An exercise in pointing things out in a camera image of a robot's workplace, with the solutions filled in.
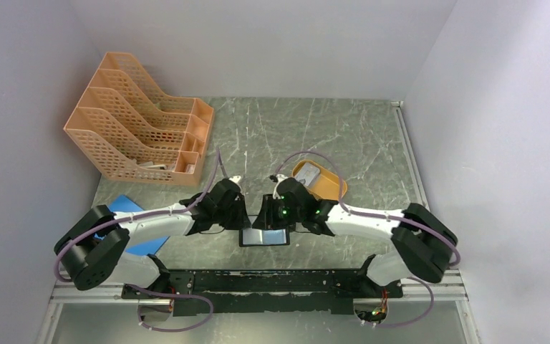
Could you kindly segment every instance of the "wire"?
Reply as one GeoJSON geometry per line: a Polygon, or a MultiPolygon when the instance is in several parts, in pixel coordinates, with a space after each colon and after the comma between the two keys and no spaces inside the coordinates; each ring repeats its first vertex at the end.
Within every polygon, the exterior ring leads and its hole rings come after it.
{"type": "Polygon", "coordinates": [[[151,296],[166,297],[168,299],[197,299],[197,300],[204,301],[205,303],[208,304],[208,306],[210,306],[210,312],[208,313],[208,315],[203,320],[201,320],[200,322],[197,322],[196,324],[193,324],[191,326],[187,326],[186,328],[155,328],[153,326],[150,326],[149,324],[144,322],[144,320],[142,319],[142,315],[140,314],[141,307],[139,307],[138,311],[137,311],[138,325],[140,325],[140,326],[142,326],[142,327],[144,327],[148,330],[155,331],[155,332],[166,332],[166,333],[176,333],[176,332],[189,331],[189,330],[192,330],[193,328],[198,328],[199,326],[205,324],[214,315],[214,304],[207,297],[203,297],[201,295],[193,295],[193,294],[168,294],[168,293],[165,293],[165,292],[153,292],[151,290],[148,290],[148,289],[145,289],[145,288],[142,288],[142,287],[138,287],[137,285],[129,285],[129,286],[136,289],[137,291],[139,291],[141,293],[151,295],[151,296]]]}
{"type": "Polygon", "coordinates": [[[382,297],[380,299],[380,309],[383,312],[387,312],[387,305],[389,304],[389,297],[387,296],[387,290],[385,288],[382,288],[382,297]]]}
{"type": "Polygon", "coordinates": [[[394,220],[394,221],[400,221],[400,222],[404,222],[406,224],[409,224],[411,226],[417,227],[419,229],[422,229],[423,231],[426,231],[427,233],[429,233],[429,234],[433,235],[434,237],[436,237],[437,239],[439,239],[452,252],[454,252],[455,260],[450,263],[451,267],[453,267],[453,266],[457,265],[458,263],[460,263],[460,253],[458,253],[458,250],[456,249],[454,244],[452,242],[450,242],[450,240],[446,239],[442,234],[437,233],[433,229],[429,228],[428,226],[425,226],[424,224],[421,224],[420,222],[416,222],[416,221],[413,221],[413,220],[410,220],[410,219],[406,219],[405,217],[401,217],[401,216],[393,216],[393,215],[386,216],[386,215],[383,215],[383,214],[366,213],[366,212],[363,212],[363,211],[355,211],[355,210],[349,209],[347,207],[347,205],[342,200],[342,187],[343,187],[344,181],[342,179],[342,175],[340,174],[340,170],[338,169],[338,166],[333,161],[331,161],[327,156],[325,156],[321,153],[318,153],[318,152],[315,152],[315,151],[312,151],[312,150],[311,151],[310,150],[301,150],[299,152],[291,154],[290,156],[288,156],[284,160],[283,163],[281,163],[281,165],[279,165],[279,167],[277,167],[277,169],[275,170],[275,173],[273,173],[273,175],[276,176],[279,173],[279,171],[284,167],[284,165],[291,158],[293,158],[294,156],[300,155],[300,154],[314,154],[316,156],[319,156],[319,157],[325,159],[332,166],[332,168],[334,169],[334,172],[338,175],[338,184],[339,184],[338,203],[340,204],[340,207],[344,211],[346,211],[349,214],[358,215],[358,216],[366,216],[366,217],[372,217],[372,218],[376,218],[376,219],[387,219],[387,220],[391,219],[391,220],[394,220]]]}
{"type": "MultiPolygon", "coordinates": [[[[172,291],[172,294],[175,294],[176,293],[176,290],[174,289],[174,287],[170,286],[170,290],[172,291]]],[[[170,304],[168,305],[168,310],[170,312],[173,312],[174,311],[174,299],[171,299],[170,300],[170,304]]]]}
{"type": "Polygon", "coordinates": [[[222,162],[220,148],[218,148],[218,146],[216,146],[216,156],[218,157],[217,164],[220,165],[220,170],[222,171],[222,175],[224,176],[224,178],[228,178],[228,174],[226,174],[226,169],[224,169],[224,163],[222,162]]]}
{"type": "Polygon", "coordinates": [[[433,309],[433,305],[435,304],[435,296],[433,295],[433,291],[431,290],[431,287],[429,287],[429,285],[425,281],[423,281],[422,279],[418,279],[416,277],[408,277],[408,279],[419,282],[420,284],[425,286],[425,288],[427,288],[427,291],[429,292],[429,307],[427,307],[425,312],[423,312],[421,315],[415,317],[414,319],[411,319],[411,320],[408,320],[408,321],[402,321],[402,322],[399,322],[399,323],[396,322],[395,324],[375,324],[373,322],[368,321],[369,323],[375,325],[377,328],[401,328],[402,326],[412,325],[413,323],[416,323],[417,321],[422,320],[424,317],[427,316],[427,314],[429,314],[429,312],[431,312],[431,310],[433,309]]]}
{"type": "Polygon", "coordinates": [[[199,232],[199,234],[203,234],[203,235],[212,235],[212,234],[220,234],[222,233],[223,231],[225,231],[224,228],[222,228],[220,231],[215,231],[213,233],[203,233],[202,231],[199,232]]]}

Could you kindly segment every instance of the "blue notebook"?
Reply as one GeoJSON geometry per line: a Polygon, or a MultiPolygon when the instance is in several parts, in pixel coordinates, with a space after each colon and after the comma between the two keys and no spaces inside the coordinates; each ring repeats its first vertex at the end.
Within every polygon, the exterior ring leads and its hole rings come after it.
{"type": "MultiPolygon", "coordinates": [[[[129,199],[126,195],[121,195],[117,197],[109,206],[108,209],[111,211],[142,211],[144,209],[140,208],[136,203],[129,199]]],[[[169,236],[165,238],[159,238],[151,240],[149,242],[143,242],[136,246],[130,247],[125,251],[127,253],[136,254],[138,256],[144,256],[146,254],[155,254],[163,246],[165,241],[167,241],[169,236]]]]}

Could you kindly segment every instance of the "white wall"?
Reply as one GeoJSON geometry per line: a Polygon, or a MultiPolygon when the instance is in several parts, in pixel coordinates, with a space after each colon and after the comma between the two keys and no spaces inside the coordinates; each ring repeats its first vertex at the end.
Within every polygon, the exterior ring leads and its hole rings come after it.
{"type": "Polygon", "coordinates": [[[0,1],[0,343],[33,343],[98,173],[62,127],[100,63],[64,0],[0,1]]]}
{"type": "Polygon", "coordinates": [[[484,343],[550,343],[550,1],[459,0],[405,99],[484,343]]]}
{"type": "Polygon", "coordinates": [[[72,0],[181,95],[401,100],[456,0],[72,0]]]}

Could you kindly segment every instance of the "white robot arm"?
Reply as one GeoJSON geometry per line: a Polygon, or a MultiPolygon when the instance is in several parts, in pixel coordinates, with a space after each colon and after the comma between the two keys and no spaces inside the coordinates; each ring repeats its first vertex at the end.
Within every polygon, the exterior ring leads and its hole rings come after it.
{"type": "MultiPolygon", "coordinates": [[[[151,211],[111,213],[105,206],[92,209],[54,248],[56,253],[79,233],[109,220],[126,219],[100,234],[103,239],[87,238],[62,259],[73,282],[87,290],[104,281],[149,287],[167,270],[155,256],[135,256],[125,252],[141,242],[160,237],[184,237],[220,224],[225,229],[242,230],[250,226],[238,178],[219,181],[206,197],[190,211],[184,209],[193,199],[151,211]]],[[[404,210],[380,211],[352,207],[365,214],[379,214],[383,219],[358,216],[345,211],[336,201],[316,200],[293,178],[278,180],[275,192],[263,197],[260,214],[251,225],[264,231],[287,228],[300,223],[318,235],[353,235],[385,240],[395,247],[390,252],[368,257],[365,277],[378,286],[417,275],[429,282],[439,282],[448,267],[452,252],[441,241],[394,219],[410,216],[447,236],[456,237],[424,207],[411,204],[404,210]]]]}

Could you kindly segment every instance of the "table surface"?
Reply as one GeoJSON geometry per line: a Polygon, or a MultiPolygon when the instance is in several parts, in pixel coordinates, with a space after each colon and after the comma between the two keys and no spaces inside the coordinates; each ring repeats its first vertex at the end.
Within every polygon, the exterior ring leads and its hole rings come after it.
{"type": "MultiPolygon", "coordinates": [[[[200,186],[165,186],[100,180],[94,205],[125,194],[143,209],[168,206],[200,192],[214,167],[216,146],[230,176],[241,175],[248,214],[257,214],[263,194],[273,192],[268,179],[289,154],[316,150],[338,166],[349,190],[344,201],[374,209],[405,208],[417,202],[408,152],[388,101],[255,97],[205,97],[215,110],[211,141],[200,186]]],[[[290,174],[301,159],[328,167],[316,156],[293,158],[282,170],[290,174]]],[[[210,231],[219,231],[217,226],[210,231]]],[[[280,247],[239,247],[238,233],[172,237],[157,256],[171,268],[293,269],[359,267],[370,254],[386,253],[385,242],[353,236],[291,233],[280,247]]]]}

